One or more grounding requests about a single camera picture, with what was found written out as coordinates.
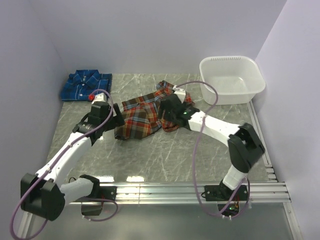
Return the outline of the red brown plaid shirt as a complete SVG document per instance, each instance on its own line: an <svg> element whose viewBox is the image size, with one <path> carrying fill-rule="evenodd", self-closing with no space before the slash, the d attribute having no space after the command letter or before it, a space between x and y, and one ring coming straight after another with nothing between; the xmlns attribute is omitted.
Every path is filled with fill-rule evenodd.
<svg viewBox="0 0 320 240"><path fill-rule="evenodd" d="M117 140L144 139L158 130L173 132L179 126L164 118L158 118L161 99L171 95L174 85L163 80L156 85L156 91L122 102L124 125L114 129Z"/></svg>

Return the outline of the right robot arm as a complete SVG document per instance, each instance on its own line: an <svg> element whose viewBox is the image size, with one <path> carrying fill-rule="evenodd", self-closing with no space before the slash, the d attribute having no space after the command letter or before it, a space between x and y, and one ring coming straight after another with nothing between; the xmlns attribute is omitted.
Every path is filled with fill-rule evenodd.
<svg viewBox="0 0 320 240"><path fill-rule="evenodd" d="M182 102L177 94L160 101L159 117L193 133L199 133L225 150L229 168L213 194L219 200L231 200L251 169L265 154L265 147L252 124L230 123L208 115Z"/></svg>

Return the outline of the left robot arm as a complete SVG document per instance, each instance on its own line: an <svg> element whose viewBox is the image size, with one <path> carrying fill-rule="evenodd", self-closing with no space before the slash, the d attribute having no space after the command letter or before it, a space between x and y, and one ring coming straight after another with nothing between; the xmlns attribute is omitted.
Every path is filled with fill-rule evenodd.
<svg viewBox="0 0 320 240"><path fill-rule="evenodd" d="M118 104L96 101L77 123L56 155L35 174L25 174L20 181L20 208L49 221L56 220L64 207L86 198L93 202L114 203L117 187L103 190L100 180L83 174L71 183L65 178L78 160L101 138L104 132L124 125Z"/></svg>

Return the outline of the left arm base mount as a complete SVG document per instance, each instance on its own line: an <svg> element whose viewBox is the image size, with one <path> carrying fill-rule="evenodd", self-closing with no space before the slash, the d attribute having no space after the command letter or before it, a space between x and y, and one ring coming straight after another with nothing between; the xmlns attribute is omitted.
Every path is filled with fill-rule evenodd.
<svg viewBox="0 0 320 240"><path fill-rule="evenodd" d="M117 187L112 186L99 186L98 193L97 193L97 199L108 199L115 201L117 195Z"/></svg>

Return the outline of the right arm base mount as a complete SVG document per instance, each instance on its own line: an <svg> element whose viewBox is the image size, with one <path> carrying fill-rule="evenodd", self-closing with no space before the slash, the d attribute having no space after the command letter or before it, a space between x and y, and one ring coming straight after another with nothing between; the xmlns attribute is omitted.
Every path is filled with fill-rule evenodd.
<svg viewBox="0 0 320 240"><path fill-rule="evenodd" d="M220 185L205 185L204 192L200 195L207 202L214 201L228 201L232 196L234 190L230 190L224 184ZM249 191L246 185L241 185L237 190L235 196L233 197L233 201L246 201L249 195Z"/></svg>

